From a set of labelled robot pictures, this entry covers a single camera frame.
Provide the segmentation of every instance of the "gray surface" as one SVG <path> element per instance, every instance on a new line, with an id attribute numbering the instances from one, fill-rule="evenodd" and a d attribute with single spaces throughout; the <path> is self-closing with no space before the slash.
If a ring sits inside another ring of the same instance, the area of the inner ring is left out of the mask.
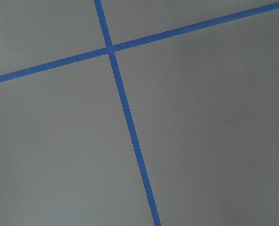
<path id="1" fill-rule="evenodd" d="M 0 83 L 0 226 L 151 226 L 107 56 Z"/>
<path id="2" fill-rule="evenodd" d="M 279 226 L 279 10 L 117 53 L 163 226 Z"/>
<path id="3" fill-rule="evenodd" d="M 115 44 L 275 2 L 278 0 L 102 0 Z"/>
<path id="4" fill-rule="evenodd" d="M 0 0 L 0 75 L 102 47 L 93 1 Z"/>

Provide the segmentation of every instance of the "blue tape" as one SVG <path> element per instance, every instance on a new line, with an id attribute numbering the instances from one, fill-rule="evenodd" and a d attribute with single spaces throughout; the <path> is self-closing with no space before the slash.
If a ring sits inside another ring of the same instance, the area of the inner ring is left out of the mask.
<path id="1" fill-rule="evenodd" d="M 56 67 L 61 67 L 61 66 L 64 66 L 64 65 L 69 65 L 69 64 L 72 64 L 72 63 L 76 63 L 78 61 L 87 60 L 87 59 L 98 57 L 98 56 L 105 55 L 105 54 L 107 54 L 107 49 L 106 48 L 101 48 L 101 49 L 97 49 L 97 50 L 90 51 L 90 52 L 87 52 L 87 53 L 82 53 L 82 54 L 78 54 L 78 55 L 75 55 L 75 56 L 70 56 L 70 57 L 67 57 L 67 58 L 64 58 L 64 59 L 55 60 L 55 61 L 45 63 L 45 64 L 42 64 L 42 65 L 38 65 L 38 66 L 23 69 L 23 70 L 20 70 L 20 71 L 0 75 L 0 82 L 12 80 L 12 79 L 17 79 L 17 78 L 20 78 L 20 77 L 23 77 L 23 76 L 26 76 L 26 75 L 46 71 L 46 70 L 56 68 Z"/>
<path id="2" fill-rule="evenodd" d="M 193 31 L 200 30 L 200 29 L 203 29 L 203 28 L 211 27 L 211 26 L 218 25 L 218 24 L 223 24 L 223 23 L 226 23 L 226 22 L 229 22 L 229 21 L 242 19 L 242 18 L 245 18 L 245 17 L 248 17 L 248 16 L 257 15 L 257 14 L 269 12 L 269 11 L 276 10 L 276 9 L 279 9 L 279 2 L 270 4 L 270 5 L 266 5 L 266 6 L 262 6 L 262 7 L 259 7 L 259 8 L 253 8 L 253 9 L 245 10 L 245 11 L 242 11 L 242 12 L 230 14 L 230 15 L 227 15 L 227 16 L 222 16 L 222 17 L 219 17 L 219 18 L 216 18 L 216 19 L 203 21 L 203 22 L 200 22 L 200 23 L 197 23 L 197 24 L 192 24 L 192 25 L 188 25 L 188 26 L 185 26 L 185 27 L 176 28 L 176 29 L 173 29 L 173 30 L 170 30 L 170 31 L 149 35 L 149 36 L 146 36 L 146 37 L 143 37 L 143 38 L 139 38 L 139 39 L 135 39 L 135 40 L 131 40 L 131 41 L 126 41 L 124 43 L 114 45 L 114 51 L 120 51 L 120 50 L 124 50 L 124 49 L 127 49 L 127 48 L 140 46 L 140 45 L 147 44 L 147 43 L 154 42 L 154 41 L 158 41 L 158 40 L 161 40 L 161 39 L 166 39 L 166 38 L 177 36 L 177 35 L 180 35 L 180 34 L 193 32 Z"/>
<path id="3" fill-rule="evenodd" d="M 151 209 L 151 214 L 152 214 L 152 218 L 154 221 L 154 225 L 161 226 L 160 218 L 159 218 L 157 207 L 156 207 L 156 202 L 155 202 L 154 195 L 152 192 L 152 188 L 151 188 L 150 180 L 149 180 L 148 173 L 146 170 L 146 166 L 145 166 L 145 163 L 143 160 L 143 154 L 142 154 L 142 151 L 141 151 L 141 148 L 139 145 L 137 133 L 135 130 L 133 119 L 132 119 L 131 110 L 130 110 L 130 107 L 128 104 L 128 99 L 127 99 L 127 95 L 125 92 L 124 84 L 123 84 L 123 81 L 122 81 L 122 78 L 120 75 L 119 65 L 117 63 L 117 59 L 116 59 L 116 56 L 114 53 L 109 29 L 108 29 L 106 18 L 105 18 L 104 11 L 103 11 L 103 7 L 102 7 L 100 0 L 94 0 L 94 3 L 96 6 L 98 19 L 99 19 L 99 22 L 100 22 L 100 25 L 102 28 L 105 44 L 106 44 L 106 47 L 108 50 L 109 60 L 110 60 L 111 67 L 113 70 L 117 90 L 119 92 L 121 105 L 122 105 L 122 108 L 123 108 L 123 111 L 125 114 L 128 130 L 130 133 L 131 141 L 132 141 L 134 152 L 135 152 L 135 156 L 136 156 L 140 174 L 141 174 L 141 177 L 143 180 L 145 193 L 147 195 L 148 203 L 149 203 L 149 206 Z"/>
<path id="4" fill-rule="evenodd" d="M 104 33 L 106 31 L 105 30 L 105 31 L 103 31 L 103 35 L 104 35 L 104 39 L 105 39 L 105 43 L 106 43 L 107 48 L 97 49 L 97 50 L 90 51 L 90 52 L 87 52 L 87 53 L 83 53 L 83 54 L 67 57 L 67 58 L 64 58 L 64 59 L 52 61 L 52 62 L 49 62 L 49 63 L 45 63 L 45 64 L 42 64 L 42 65 L 26 68 L 26 69 L 23 69 L 23 70 L 20 70 L 20 71 L 0 75 L 0 82 L 20 78 L 20 77 L 23 77 L 23 76 L 26 76 L 26 75 L 37 73 L 37 72 L 46 71 L 46 70 L 49 70 L 49 69 L 52 69 L 52 68 L 72 64 L 72 63 L 75 63 L 75 62 L 78 62 L 78 61 L 98 57 L 98 56 L 107 54 L 107 52 L 109 52 L 109 51 L 110 52 L 111 51 L 115 52 L 115 51 L 120 51 L 120 50 L 124 50 L 124 49 L 127 49 L 127 48 L 140 46 L 140 45 L 147 44 L 147 43 L 154 42 L 154 41 L 158 41 L 158 40 L 161 40 L 161 39 L 166 39 L 166 38 L 169 38 L 169 37 L 173 37 L 173 36 L 176 36 L 176 35 L 179 35 L 179 34 L 193 32 L 193 31 L 196 31 L 196 30 L 199 30 L 199 29 L 211 27 L 211 26 L 214 26 L 214 25 L 226 23 L 226 22 L 241 19 L 241 18 L 245 18 L 245 17 L 248 17 L 248 16 L 257 15 L 257 14 L 260 14 L 260 13 L 269 12 L 269 11 L 276 10 L 276 9 L 279 9 L 279 2 L 270 4 L 270 5 L 266 5 L 266 6 L 262 6 L 262 7 L 259 7 L 259 8 L 249 9 L 249 10 L 246 10 L 246 11 L 242 11 L 242 12 L 227 15 L 227 16 L 222 16 L 222 17 L 219 17 L 219 18 L 216 18 L 216 19 L 207 20 L 207 21 L 200 22 L 200 23 L 197 23 L 197 24 L 192 24 L 192 25 L 189 25 L 189 26 L 176 28 L 176 29 L 173 29 L 173 30 L 170 30 L 170 31 L 161 32 L 161 33 L 158 33 L 158 34 L 153 34 L 153 35 L 146 36 L 146 37 L 143 37 L 143 38 L 139 38 L 139 39 L 127 41 L 127 42 L 124 42 L 124 43 L 120 43 L 120 44 L 117 44 L 117 45 L 114 45 L 114 46 L 112 45 L 112 41 L 111 41 L 109 32 Z M 102 27 L 105 27 L 108 30 L 107 23 L 106 23 L 105 19 L 100 21 L 100 23 L 102 24 Z"/>

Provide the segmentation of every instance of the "gray floor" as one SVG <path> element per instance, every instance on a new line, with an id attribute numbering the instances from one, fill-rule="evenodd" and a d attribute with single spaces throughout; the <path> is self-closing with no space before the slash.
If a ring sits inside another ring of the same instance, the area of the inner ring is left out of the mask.
<path id="1" fill-rule="evenodd" d="M 103 0 L 113 43 L 272 3 Z M 93 1 L 0 1 L 0 75 L 105 47 Z M 279 226 L 279 10 L 116 53 L 163 226 Z M 152 226 L 107 55 L 0 83 L 0 226 Z"/>

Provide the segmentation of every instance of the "blue painter's tape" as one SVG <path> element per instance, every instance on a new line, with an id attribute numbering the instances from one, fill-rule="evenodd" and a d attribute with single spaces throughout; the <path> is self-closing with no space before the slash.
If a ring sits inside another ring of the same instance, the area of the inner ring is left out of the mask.
<path id="1" fill-rule="evenodd" d="M 223 23 L 226 23 L 226 22 L 229 22 L 229 21 L 238 20 L 238 19 L 241 19 L 241 18 L 245 18 L 245 17 L 248 17 L 248 16 L 253 16 L 253 15 L 269 12 L 269 11 L 276 10 L 276 9 L 279 9 L 279 2 L 270 4 L 270 5 L 266 5 L 266 6 L 262 6 L 262 7 L 259 7 L 259 8 L 253 8 L 253 9 L 245 10 L 245 11 L 242 11 L 242 12 L 230 14 L 230 15 L 227 15 L 227 16 L 222 16 L 222 17 L 219 17 L 219 18 L 216 18 L 216 19 L 203 21 L 203 22 L 200 22 L 200 23 L 197 23 L 197 24 L 192 24 L 192 25 L 188 25 L 188 26 L 185 26 L 185 27 L 176 28 L 176 29 L 173 29 L 173 30 L 170 30 L 170 31 L 161 32 L 161 33 L 158 33 L 158 34 L 153 34 L 153 35 L 150 35 L 150 36 L 146 36 L 146 37 L 143 37 L 143 38 L 127 41 L 127 42 L 124 42 L 124 43 L 120 43 L 120 44 L 114 45 L 114 51 L 120 51 L 120 50 L 124 50 L 124 49 L 127 49 L 127 48 L 140 46 L 140 45 L 147 44 L 147 43 L 154 42 L 154 41 L 158 41 L 158 40 L 161 40 L 161 39 L 166 39 L 166 38 L 177 36 L 177 35 L 180 35 L 180 34 L 193 32 L 193 31 L 200 30 L 200 29 L 203 29 L 203 28 L 211 27 L 211 26 L 218 25 L 218 24 L 223 24 Z"/>
<path id="2" fill-rule="evenodd" d="M 96 6 L 96 12 L 97 12 L 98 20 L 101 25 L 101 29 L 102 29 L 102 33 L 104 36 L 106 47 L 110 48 L 109 50 L 111 51 L 113 49 L 113 45 L 112 45 L 112 40 L 111 40 L 110 32 L 108 29 L 108 25 L 106 22 L 106 17 L 104 14 L 102 3 L 100 0 L 95 0 L 94 4 Z"/>
<path id="3" fill-rule="evenodd" d="M 101 49 L 97 49 L 97 50 L 90 51 L 90 52 L 87 52 L 87 53 L 82 53 L 82 54 L 78 54 L 78 55 L 75 55 L 75 56 L 70 56 L 70 57 L 67 57 L 67 58 L 64 58 L 64 59 L 55 60 L 55 61 L 45 63 L 45 64 L 42 64 L 42 65 L 38 65 L 38 66 L 23 69 L 23 70 L 20 70 L 20 71 L 0 75 L 0 82 L 12 80 L 12 79 L 17 79 L 17 78 L 20 78 L 20 77 L 23 77 L 23 76 L 26 76 L 26 75 L 46 71 L 46 70 L 56 68 L 56 67 L 60 67 L 60 66 L 64 66 L 64 65 L 69 65 L 69 64 L 72 64 L 72 63 L 76 63 L 78 61 L 87 60 L 87 59 L 98 57 L 98 56 L 105 55 L 105 54 L 107 54 L 107 49 L 106 48 L 101 48 Z"/>
<path id="4" fill-rule="evenodd" d="M 144 185 L 144 189 L 148 198 L 148 203 L 151 209 L 151 214 L 152 214 L 152 218 L 154 221 L 154 225 L 155 226 L 161 226 L 161 222 L 160 222 L 160 218 L 158 215 L 158 211 L 157 211 L 157 206 L 156 206 L 156 202 L 154 199 L 154 195 L 152 192 L 152 188 L 151 188 L 151 184 L 150 184 L 150 180 L 148 177 L 148 173 L 146 170 L 146 166 L 143 160 L 143 154 L 139 145 L 139 141 L 138 141 L 138 137 L 137 137 L 137 133 L 136 133 L 136 129 L 135 129 L 135 125 L 132 119 L 132 115 L 131 115 L 131 110 L 128 104 L 128 99 L 127 99 L 127 95 L 125 92 L 125 88 L 124 88 L 124 84 L 120 75 L 120 69 L 119 69 L 119 65 L 117 63 L 117 59 L 113 50 L 113 45 L 112 45 L 112 41 L 111 41 L 111 37 L 110 37 L 110 33 L 109 33 L 109 29 L 107 26 L 107 22 L 106 22 L 106 18 L 104 15 L 104 11 L 103 11 L 103 7 L 101 4 L 100 0 L 94 0 L 95 6 L 96 6 L 96 11 L 97 11 L 97 15 L 98 15 L 98 19 L 102 28 L 102 32 L 104 35 L 104 40 L 105 40 L 105 44 L 108 50 L 108 55 L 109 55 L 109 60 L 111 63 L 111 67 L 113 70 L 113 75 L 115 78 L 115 82 L 116 82 L 116 86 L 117 86 L 117 90 L 119 92 L 119 96 L 120 96 L 120 101 L 121 101 L 121 105 L 124 111 L 124 115 L 126 118 L 126 122 L 127 122 L 127 126 L 128 126 L 128 130 L 130 133 L 130 137 L 131 137 L 131 141 L 133 144 L 133 148 L 134 148 L 134 152 L 135 152 L 135 156 L 137 159 L 137 163 L 139 166 L 139 171 L 143 180 L 143 185 Z"/>
<path id="5" fill-rule="evenodd" d="M 42 64 L 42 65 L 26 68 L 26 69 L 23 69 L 23 70 L 20 70 L 20 71 L 0 75 L 0 82 L 20 78 L 20 77 L 23 77 L 23 76 L 26 76 L 26 75 L 37 73 L 37 72 L 46 71 L 46 70 L 49 70 L 49 69 L 52 69 L 52 68 L 72 64 L 72 63 L 75 63 L 75 62 L 78 62 L 78 61 L 98 57 L 98 56 L 107 54 L 107 52 L 109 52 L 109 51 L 110 52 L 111 51 L 112 52 L 113 51 L 120 51 L 120 50 L 124 50 L 124 49 L 127 49 L 127 48 L 132 48 L 132 47 L 136 47 L 136 46 L 139 46 L 139 45 L 143 45 L 143 44 L 147 44 L 147 43 L 150 43 L 150 42 L 154 42 L 154 41 L 158 41 L 158 40 L 161 40 L 161 39 L 176 36 L 176 35 L 179 35 L 179 34 L 184 34 L 184 33 L 196 31 L 196 30 L 199 30 L 199 29 L 211 27 L 211 26 L 214 26 L 214 25 L 226 23 L 226 22 L 229 22 L 229 21 L 233 21 L 233 20 L 245 18 L 245 17 L 248 17 L 248 16 L 253 16 L 253 15 L 260 14 L 260 13 L 265 13 L 265 12 L 269 12 L 269 11 L 272 11 L 272 10 L 279 9 L 279 2 L 278 3 L 273 3 L 273 4 L 270 4 L 270 5 L 267 5 L 267 6 L 262 6 L 262 7 L 259 7 L 259 8 L 249 9 L 249 10 L 242 11 L 242 12 L 239 12 L 239 13 L 219 17 L 219 18 L 216 18 L 216 19 L 207 20 L 207 21 L 204 21 L 204 22 L 188 25 L 188 26 L 185 26 L 185 27 L 176 28 L 176 29 L 166 31 L 166 32 L 161 32 L 161 33 L 158 33 L 158 34 L 153 34 L 153 35 L 150 35 L 150 36 L 146 36 L 146 37 L 143 37 L 143 38 L 127 41 L 127 42 L 120 43 L 120 44 L 117 44 L 117 45 L 113 46 L 112 41 L 111 41 L 111 37 L 110 37 L 110 34 L 109 34 L 108 26 L 107 26 L 107 23 L 106 23 L 106 19 L 104 17 L 104 13 L 99 12 L 100 10 L 103 10 L 101 2 L 100 1 L 95 1 L 95 5 L 97 6 L 96 10 L 97 10 L 98 14 L 100 15 L 99 20 L 100 20 L 100 23 L 102 24 L 102 28 L 105 28 L 104 30 L 102 30 L 102 32 L 103 32 L 103 35 L 104 35 L 104 39 L 105 39 L 105 43 L 106 43 L 107 48 L 97 49 L 97 50 L 90 51 L 90 52 L 87 52 L 87 53 L 83 53 L 83 54 L 67 57 L 67 58 L 64 58 L 64 59 L 52 61 L 52 62 L 49 62 L 49 63 L 45 63 L 45 64 Z"/>

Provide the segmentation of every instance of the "gray tile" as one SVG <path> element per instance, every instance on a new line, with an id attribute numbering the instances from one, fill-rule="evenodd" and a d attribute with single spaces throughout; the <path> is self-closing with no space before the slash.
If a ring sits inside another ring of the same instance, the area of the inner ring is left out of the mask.
<path id="1" fill-rule="evenodd" d="M 0 83 L 0 226 L 150 226 L 109 59 Z"/>
<path id="2" fill-rule="evenodd" d="M 0 75 L 102 47 L 93 1 L 0 0 Z"/>
<path id="3" fill-rule="evenodd" d="M 274 2 L 278 0 L 102 0 L 115 44 Z"/>
<path id="4" fill-rule="evenodd" d="M 279 225 L 279 10 L 117 56 L 162 225 Z"/>

